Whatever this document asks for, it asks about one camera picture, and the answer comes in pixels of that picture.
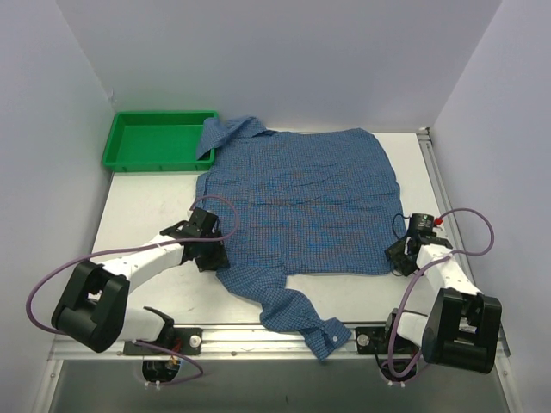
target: plastic tray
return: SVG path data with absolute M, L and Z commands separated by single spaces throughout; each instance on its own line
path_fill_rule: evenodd
M 113 119 L 103 165 L 115 172 L 208 170 L 214 150 L 195 160 L 203 121 L 212 110 L 119 112 Z

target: screw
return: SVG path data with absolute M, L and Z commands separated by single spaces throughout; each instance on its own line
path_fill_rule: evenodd
M 201 338 L 199 336 L 191 336 L 189 338 L 189 346 L 191 348 L 198 348 L 201 346 Z
M 357 337 L 356 342 L 358 343 L 358 346 L 365 347 L 369 344 L 369 337 L 365 334 L 361 334 Z

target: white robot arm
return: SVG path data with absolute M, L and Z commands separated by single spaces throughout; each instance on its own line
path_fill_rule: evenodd
M 435 293 L 434 305 L 428 316 L 404 311 L 397 327 L 393 326 L 393 311 L 387 331 L 396 328 L 398 336 L 420 348 L 427 363 L 489 373 L 498 343 L 501 304 L 463 273 L 449 241 L 433 232 L 434 222 L 430 215 L 413 214 L 406 236 L 387 250 L 404 275 L 427 268 L 424 277 Z
M 221 237 L 217 225 L 216 215 L 195 208 L 189 221 L 166 228 L 147 243 L 152 247 L 148 250 L 106 262 L 80 262 L 56 306 L 52 326 L 97 353 L 116 340 L 171 345 L 174 320 L 150 307 L 127 309 L 128 294 L 186 261 L 195 259 L 200 271 L 229 267 L 223 243 L 204 242 Z M 182 238 L 203 239 L 165 244 Z

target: cable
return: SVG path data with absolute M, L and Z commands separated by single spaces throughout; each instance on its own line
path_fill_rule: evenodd
M 118 249 L 113 249 L 113 250 L 97 251 L 97 252 L 93 252 L 91 254 L 87 254 L 85 256 L 80 256 L 79 258 L 75 258 L 73 260 L 70 260 L 69 262 L 66 262 L 65 264 L 61 265 L 60 267 L 57 267 L 52 272 L 47 274 L 31 290 L 30 294 L 27 297 L 27 302 L 25 303 L 25 311 L 27 313 L 27 317 L 30 320 L 30 322 L 32 324 L 34 324 L 36 327 L 38 327 L 39 329 L 47 331 L 48 333 L 64 335 L 64 333 L 62 333 L 61 331 L 53 329 L 52 327 L 48 327 L 47 325 L 45 325 L 45 324 L 41 323 L 40 321 L 38 321 L 38 319 L 33 314 L 33 299 L 34 299 L 34 296 L 36 295 L 36 293 L 44 286 L 44 284 L 46 284 L 48 281 L 50 281 L 54 276 L 59 274 L 61 271 L 65 270 L 65 269 L 68 269 L 69 267 L 72 267 L 73 265 L 78 264 L 82 261 L 89 260 L 89 259 L 92 259 L 92 258 L 96 258 L 97 256 L 107 256 L 107 255 L 111 255 L 111 254 L 126 254 L 126 253 L 129 253 L 129 252 L 142 252 L 142 251 L 147 251 L 147 250 L 153 250 L 154 248 L 164 247 L 165 245 L 171 245 L 171 244 L 174 244 L 174 243 L 187 243 L 187 242 L 212 243 L 212 242 L 224 241 L 224 240 L 228 239 L 229 237 L 231 237 L 233 234 L 235 234 L 235 232 L 239 228 L 239 215 L 238 215 L 237 209 L 235 209 L 235 206 L 229 200 L 227 200 L 225 198 L 222 198 L 221 196 L 218 196 L 218 195 L 204 195 L 204 196 L 201 196 L 199 198 L 196 198 L 194 203 L 191 205 L 191 207 L 189 209 L 190 210 L 194 209 L 197 202 L 199 202 L 201 200 L 204 200 L 204 199 L 207 199 L 207 198 L 215 199 L 215 200 L 221 200 L 222 202 L 227 204 L 232 209 L 233 216 L 234 216 L 234 219 L 235 219 L 235 225 L 234 225 L 233 229 L 227 235 L 225 235 L 223 237 L 218 237 L 218 238 L 178 238 L 178 239 L 173 239 L 173 240 L 170 240 L 170 241 L 164 241 L 162 243 L 151 243 L 151 244 L 147 244 L 147 245 L 142 245 L 140 247 L 118 248 Z
M 155 344 L 150 344 L 149 342 L 142 342 L 141 340 L 133 340 L 132 343 L 137 346 L 149 348 L 150 350 L 154 350 L 154 351 L 160 351 L 162 353 L 166 353 L 168 355 L 177 357 L 178 359 L 187 361 L 189 364 L 192 364 L 194 367 L 197 368 L 197 370 L 199 370 L 199 372 L 197 374 L 194 374 L 193 376 L 187 376 L 181 379 L 174 379 L 172 381 L 167 381 L 165 383 L 158 383 L 158 385 L 180 385 L 181 383 L 185 383 L 186 381 L 199 379 L 203 374 L 205 374 L 203 367 L 201 367 L 201 365 L 197 361 L 189 358 L 187 355 L 177 353 L 174 350 L 169 350 L 167 348 L 156 346 Z
M 396 215 L 394 215 L 394 218 L 393 218 L 393 234 L 396 237 L 396 239 L 402 239 L 402 237 L 399 237 L 398 234 L 396 233 L 396 230 L 394 229 L 394 223 L 396 222 L 396 219 L 398 217 L 402 217 L 403 219 L 409 219 L 411 217 L 405 217 L 402 213 L 397 213 Z
M 443 213 L 440 216 L 440 219 L 450 215 L 451 213 L 457 213 L 457 212 L 462 212 L 462 211 L 473 213 L 473 214 L 477 215 L 478 217 L 480 217 L 486 223 L 486 225 L 488 226 L 488 230 L 490 231 L 490 243 L 481 252 L 471 252 L 471 251 L 466 251 L 466 250 L 451 250 L 449 255 L 447 255 L 443 258 L 439 258 L 435 261 L 429 262 L 428 264 L 424 265 L 421 269 L 419 269 L 418 271 L 416 271 L 414 273 L 412 281 L 407 286 L 407 289 L 404 292 L 404 296 L 402 297 L 402 301 L 400 302 L 398 312 L 396 313 L 396 318 L 394 319 L 393 327 L 392 327 L 392 330 L 391 330 L 390 340 L 389 340 L 389 343 L 388 343 L 388 359 L 387 359 L 388 369 L 390 370 L 390 373 L 396 378 L 405 377 L 412 370 L 412 368 L 418 363 L 419 359 L 421 358 L 421 352 L 419 351 L 419 352 L 417 352 L 417 354 L 415 354 L 415 356 L 412 358 L 412 361 L 407 365 L 407 367 L 404 370 L 402 370 L 401 372 L 397 372 L 394 369 L 393 353 L 394 353 L 394 342 L 395 342 L 396 336 L 398 334 L 398 324 L 399 324 L 400 319 L 402 318 L 402 313 L 404 312 L 404 309 L 406 308 L 406 302 L 409 299 L 409 297 L 412 293 L 412 290 L 415 287 L 415 284 L 417 284 L 417 281 L 419 281 L 419 279 L 423 276 L 423 274 L 426 271 L 428 271 L 430 268 L 434 267 L 435 265 L 446 262 L 447 260 L 449 260 L 451 258 L 451 256 L 453 254 L 464 254 L 466 256 L 483 256 L 484 254 L 487 254 L 488 251 L 490 251 L 493 247 L 493 244 L 494 244 L 494 241 L 495 241 L 495 234 L 493 232 L 492 224 L 490 224 L 490 221 L 484 215 L 479 213 L 478 211 L 476 211 L 472 208 L 454 208 L 454 209 L 450 209 L 446 213 Z

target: white wall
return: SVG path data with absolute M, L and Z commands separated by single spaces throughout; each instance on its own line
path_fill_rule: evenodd
M 119 109 L 433 125 L 499 0 L 58 0 Z
M 32 408 L 53 339 L 26 319 L 25 299 L 90 251 L 113 111 L 53 0 L 0 2 L 0 39 L 0 409 L 19 413 Z M 37 298 L 44 322 L 53 284 Z
M 548 411 L 551 343 L 551 2 L 504 0 L 434 127 L 436 156 L 454 206 L 495 225 L 474 278 L 500 298 L 511 363 L 527 411 Z M 461 217 L 471 249 L 484 226 Z

